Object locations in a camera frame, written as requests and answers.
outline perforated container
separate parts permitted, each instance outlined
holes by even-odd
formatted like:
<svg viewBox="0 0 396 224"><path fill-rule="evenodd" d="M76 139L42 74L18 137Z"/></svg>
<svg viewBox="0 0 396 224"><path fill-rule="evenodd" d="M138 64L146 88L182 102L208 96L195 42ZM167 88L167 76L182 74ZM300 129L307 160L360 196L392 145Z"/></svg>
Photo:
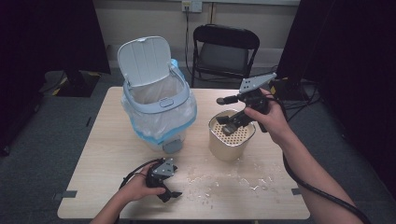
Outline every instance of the perforated container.
<svg viewBox="0 0 396 224"><path fill-rule="evenodd" d="M238 130L227 136L221 128L224 124L219 124L216 117L232 116L237 113L236 110L225 110L209 121L209 148L212 154L221 161L234 161L242 156L248 140L256 132L253 123L246 127L240 127Z"/></svg>

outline black cable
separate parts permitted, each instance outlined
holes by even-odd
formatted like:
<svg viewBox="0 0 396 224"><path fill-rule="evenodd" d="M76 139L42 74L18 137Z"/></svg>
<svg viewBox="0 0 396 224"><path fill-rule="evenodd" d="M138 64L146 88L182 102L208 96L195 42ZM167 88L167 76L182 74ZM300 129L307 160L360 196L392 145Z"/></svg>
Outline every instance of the black cable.
<svg viewBox="0 0 396 224"><path fill-rule="evenodd" d="M210 9L210 23L213 23L213 7L215 6L215 3L212 2L212 8Z"/></svg>
<svg viewBox="0 0 396 224"><path fill-rule="evenodd" d="M186 67L187 67L187 70L189 71L189 73L190 73L190 75L192 74L192 72L190 71L190 68L189 68L189 64L188 64L188 61L187 61L187 56L188 56L188 54L189 54L189 35L190 35L190 28L189 28L189 23L190 23L190 20L189 20L189 8L188 7L184 7L184 9L185 9L185 11L186 11L186 39L185 39L185 45L184 45L184 57L185 57L185 61L186 61Z"/></svg>
<svg viewBox="0 0 396 224"><path fill-rule="evenodd" d="M314 97L315 97L315 94L316 94L317 90L318 90L318 85L315 86L314 92L312 93L312 95L311 95L311 97L308 99L308 101L304 103L304 105L297 106L297 107L293 107L293 108L288 108L288 109L297 109L297 108L298 108L298 110L297 110L293 115L291 115L291 116L288 118L288 122L291 121L291 119L293 119L293 118L294 118L298 113L300 113L304 108L306 108L306 107L308 107L309 105L312 105L312 104L318 102L318 100L319 100L320 98L319 98L318 100L316 100L315 102L312 102L312 100L313 100Z"/></svg>
<svg viewBox="0 0 396 224"><path fill-rule="evenodd" d="M298 109L302 106L306 105L306 102L297 102L297 103L284 103L286 110Z"/></svg>
<svg viewBox="0 0 396 224"><path fill-rule="evenodd" d="M283 163L285 164L285 169L286 172L288 172L288 174L290 175L290 177L300 186L304 187L305 189L308 189L311 192L316 193L317 195L333 202L336 203L342 207L344 207L346 210L348 210L349 212L351 212L352 214L354 214L356 217L358 217L363 224L371 224L370 220L368 219L368 217L366 215L363 214L363 212L361 210L359 210L357 207L353 206L350 203L347 203L335 196L332 196L329 193L326 193L320 189L317 189L315 187L313 187L312 185L304 182L302 179L300 179L290 168L288 160L285 157L285 154L283 154Z"/></svg>
<svg viewBox="0 0 396 224"><path fill-rule="evenodd" d="M147 161L144 164L141 164L139 167L137 167L136 169L134 169L131 173L129 173L127 176L125 176L122 180L122 183L120 185L119 189L122 189L122 187L124 187L126 185L126 183L128 183L128 181L136 174L136 172L140 169L142 169L143 167L145 167L146 165L149 165L150 163L153 163L155 161L160 161L161 159L155 159L152 161ZM119 223L120 221L120 215L117 217L116 221L114 221L114 224Z"/></svg>

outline right hand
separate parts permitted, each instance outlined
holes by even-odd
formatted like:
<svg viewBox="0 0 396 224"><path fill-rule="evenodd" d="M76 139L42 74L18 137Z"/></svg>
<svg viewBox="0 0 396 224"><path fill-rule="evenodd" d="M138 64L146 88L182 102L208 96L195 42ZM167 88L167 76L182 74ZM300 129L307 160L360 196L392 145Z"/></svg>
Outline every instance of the right hand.
<svg viewBox="0 0 396 224"><path fill-rule="evenodd" d="M274 98L271 92L261 89L267 98ZM269 112L264 115L250 107L245 108L245 114L264 125L273 141L280 144L282 139L291 132L290 126L283 115L282 107L275 101L269 101Z"/></svg>

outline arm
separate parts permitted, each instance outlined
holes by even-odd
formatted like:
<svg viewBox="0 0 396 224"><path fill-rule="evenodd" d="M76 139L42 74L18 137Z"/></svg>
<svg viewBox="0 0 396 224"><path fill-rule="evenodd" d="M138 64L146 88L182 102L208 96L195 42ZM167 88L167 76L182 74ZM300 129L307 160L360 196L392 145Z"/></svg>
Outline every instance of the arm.
<svg viewBox="0 0 396 224"><path fill-rule="evenodd" d="M122 209L129 202L138 201L148 195L165 193L164 188L151 189L146 186L146 174L148 173L150 165L152 164L143 167L140 174L136 173L124 187L117 191L91 223L114 223Z"/></svg>
<svg viewBox="0 0 396 224"><path fill-rule="evenodd" d="M262 90L262 93L270 94L269 91L265 90ZM317 189L354 205L341 186L318 164L291 130L283 116L280 105L270 101L269 106L270 111L267 115L249 107L245 109L245 113L265 126L273 141L282 149L291 170L297 176ZM317 223L361 223L355 215L338 204L328 201L301 186L299 186L299 189L308 210Z"/></svg>

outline white wall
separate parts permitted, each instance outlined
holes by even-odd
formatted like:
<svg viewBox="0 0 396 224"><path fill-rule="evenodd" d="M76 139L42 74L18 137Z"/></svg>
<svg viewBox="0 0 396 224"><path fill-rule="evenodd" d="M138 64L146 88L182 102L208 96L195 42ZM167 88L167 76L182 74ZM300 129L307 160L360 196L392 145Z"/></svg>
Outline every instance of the white wall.
<svg viewBox="0 0 396 224"><path fill-rule="evenodd" d="M172 57L183 66L187 23L180 2L95 0L94 4L110 61L117 60L115 55L121 44L143 36L159 35L169 42ZM285 46L296 10L297 6L203 3L202 13L190 13L189 16L188 61L192 58L193 30L209 23L212 18L214 23L254 32L261 41L254 65L275 65Z"/></svg>

